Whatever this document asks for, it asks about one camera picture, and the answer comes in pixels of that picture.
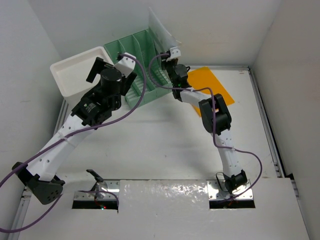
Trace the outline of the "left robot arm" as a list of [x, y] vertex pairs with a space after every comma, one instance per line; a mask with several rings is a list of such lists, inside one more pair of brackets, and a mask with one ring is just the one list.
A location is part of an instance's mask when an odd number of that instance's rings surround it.
[[57, 171], [73, 150], [121, 107], [121, 98], [137, 76], [135, 66], [136, 58], [128, 53], [120, 54], [114, 65], [97, 57], [86, 81], [92, 83], [100, 76], [99, 82], [81, 97], [62, 127], [33, 160], [13, 166], [14, 173], [41, 204], [48, 205], [65, 192], [97, 190], [103, 179], [91, 169], [77, 174]]

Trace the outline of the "orange plastic folder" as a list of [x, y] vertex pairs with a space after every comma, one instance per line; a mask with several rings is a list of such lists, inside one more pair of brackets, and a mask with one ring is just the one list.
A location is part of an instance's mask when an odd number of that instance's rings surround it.
[[[196, 90], [210, 88], [214, 94], [221, 94], [227, 106], [235, 103], [232, 96], [207, 66], [189, 71], [188, 83]], [[208, 89], [201, 90], [201, 92], [210, 94]]]

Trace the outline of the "clear document sleeve with paper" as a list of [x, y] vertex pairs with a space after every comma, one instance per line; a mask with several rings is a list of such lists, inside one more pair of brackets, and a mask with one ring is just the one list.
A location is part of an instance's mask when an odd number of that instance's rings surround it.
[[180, 48], [181, 42], [164, 27], [150, 7], [148, 8], [148, 31], [158, 53], [166, 53], [172, 47]]

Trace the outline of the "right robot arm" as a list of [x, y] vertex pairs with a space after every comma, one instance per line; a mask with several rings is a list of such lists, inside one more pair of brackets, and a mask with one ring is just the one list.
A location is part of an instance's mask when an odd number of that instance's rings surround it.
[[225, 191], [232, 194], [247, 183], [247, 176], [240, 166], [231, 139], [232, 117], [220, 93], [211, 95], [195, 90], [188, 82], [189, 67], [178, 64], [177, 60], [162, 60], [173, 86], [173, 96], [182, 103], [199, 108], [204, 129], [212, 135], [222, 162]]

